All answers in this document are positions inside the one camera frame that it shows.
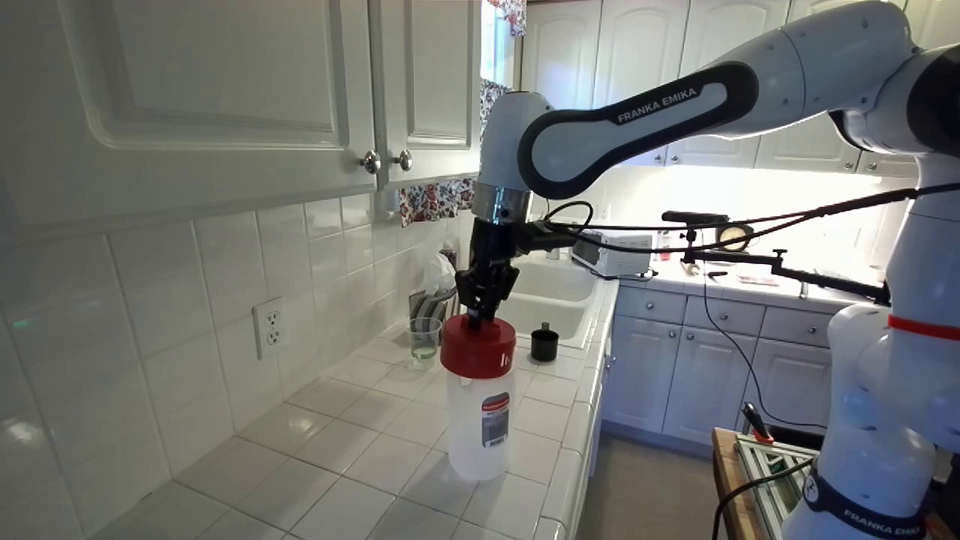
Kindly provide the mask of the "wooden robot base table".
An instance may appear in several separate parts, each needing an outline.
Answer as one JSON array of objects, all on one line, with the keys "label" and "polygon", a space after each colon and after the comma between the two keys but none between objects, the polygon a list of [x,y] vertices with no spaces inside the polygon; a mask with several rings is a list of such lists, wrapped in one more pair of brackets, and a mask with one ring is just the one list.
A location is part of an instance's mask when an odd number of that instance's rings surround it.
[{"label": "wooden robot base table", "polygon": [[757,436],[714,430],[717,509],[712,536],[784,540],[815,453],[795,444],[761,444]]}]

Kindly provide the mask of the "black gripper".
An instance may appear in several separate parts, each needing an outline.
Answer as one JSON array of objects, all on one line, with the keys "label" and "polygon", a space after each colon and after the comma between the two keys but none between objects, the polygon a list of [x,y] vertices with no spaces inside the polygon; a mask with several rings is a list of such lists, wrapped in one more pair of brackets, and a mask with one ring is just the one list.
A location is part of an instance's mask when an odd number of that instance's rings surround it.
[{"label": "black gripper", "polygon": [[456,272],[458,306],[467,322],[491,323],[511,297],[518,271],[511,225],[477,218],[471,231],[471,260]]}]

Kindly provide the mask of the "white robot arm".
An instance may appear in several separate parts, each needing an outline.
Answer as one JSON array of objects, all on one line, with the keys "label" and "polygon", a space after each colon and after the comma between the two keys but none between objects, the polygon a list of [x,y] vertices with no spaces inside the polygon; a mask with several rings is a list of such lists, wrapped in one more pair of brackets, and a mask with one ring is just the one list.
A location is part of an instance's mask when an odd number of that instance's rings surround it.
[{"label": "white robot arm", "polygon": [[831,412],[787,540],[923,540],[933,456],[960,453],[960,48],[918,48],[882,0],[767,29],[698,71],[602,109],[500,97],[487,121],[471,260],[458,303],[487,322],[511,297],[514,260],[573,231],[526,204],[573,199],[610,169],[673,142],[766,134],[826,115],[840,137],[918,165],[882,285],[831,323]]}]

